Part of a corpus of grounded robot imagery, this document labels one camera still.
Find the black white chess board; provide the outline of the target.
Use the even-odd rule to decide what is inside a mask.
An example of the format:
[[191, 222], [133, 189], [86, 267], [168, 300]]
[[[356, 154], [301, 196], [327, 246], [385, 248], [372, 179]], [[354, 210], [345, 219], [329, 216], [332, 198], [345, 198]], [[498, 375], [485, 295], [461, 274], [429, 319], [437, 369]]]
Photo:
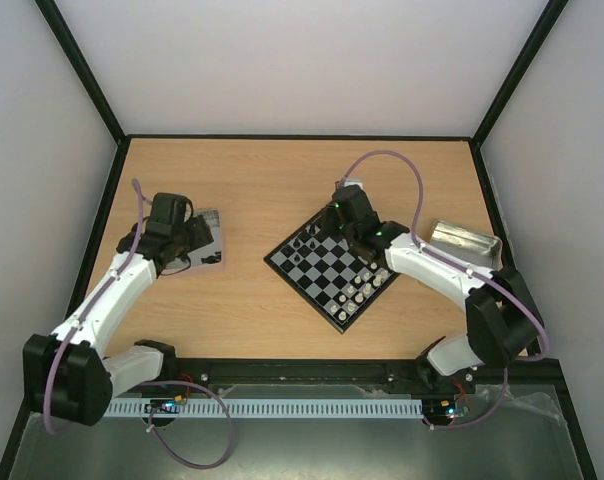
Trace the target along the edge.
[[[335, 241], [330, 237], [321, 239], [320, 216], [320, 213], [316, 213], [309, 218], [268, 253], [264, 257], [264, 262], [329, 324], [343, 334], [397, 279], [398, 274], [377, 263], [369, 263], [354, 256], [348, 250], [345, 240]], [[314, 235], [308, 232], [311, 224], [316, 226]], [[295, 238], [300, 241], [300, 247], [297, 249], [292, 245]], [[309, 248], [311, 241], [317, 242], [315, 250]], [[302, 257], [299, 263], [294, 262], [296, 254]], [[372, 284], [376, 275], [383, 277], [379, 287], [374, 287]], [[355, 284], [357, 276], [363, 280], [361, 287]], [[369, 295], [363, 293], [366, 283], [372, 286]], [[349, 285], [355, 288], [353, 295], [347, 292]], [[364, 301], [360, 304], [355, 301], [358, 293], [364, 296]], [[347, 297], [344, 304], [338, 301], [340, 295]], [[349, 301], [356, 305], [353, 312], [347, 310]], [[332, 305], [339, 307], [335, 314], [330, 310]], [[343, 322], [338, 319], [340, 311], [347, 314]]]

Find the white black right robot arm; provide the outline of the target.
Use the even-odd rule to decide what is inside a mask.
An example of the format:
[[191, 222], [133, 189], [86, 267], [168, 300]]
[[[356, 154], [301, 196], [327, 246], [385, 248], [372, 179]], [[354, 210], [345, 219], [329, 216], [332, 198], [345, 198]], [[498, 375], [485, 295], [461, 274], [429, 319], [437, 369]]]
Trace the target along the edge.
[[347, 242], [352, 254], [407, 275], [465, 313], [466, 332], [441, 338], [416, 359], [416, 374], [437, 392], [471, 367], [504, 369], [532, 342], [548, 341], [522, 275], [474, 265], [435, 248], [408, 227], [383, 222], [358, 185], [337, 188], [323, 208], [321, 232]]

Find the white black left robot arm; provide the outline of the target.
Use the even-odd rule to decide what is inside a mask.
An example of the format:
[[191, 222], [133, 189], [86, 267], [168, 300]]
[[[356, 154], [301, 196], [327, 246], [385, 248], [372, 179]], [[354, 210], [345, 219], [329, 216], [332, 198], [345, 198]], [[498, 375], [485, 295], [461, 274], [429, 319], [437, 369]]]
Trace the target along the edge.
[[183, 195], [158, 193], [123, 238], [108, 270], [80, 306], [47, 336], [23, 347], [24, 392], [29, 408], [53, 418], [92, 426], [111, 400], [145, 382], [177, 372], [173, 346], [140, 340], [106, 357], [106, 346], [140, 295], [176, 260], [208, 246], [213, 236]]

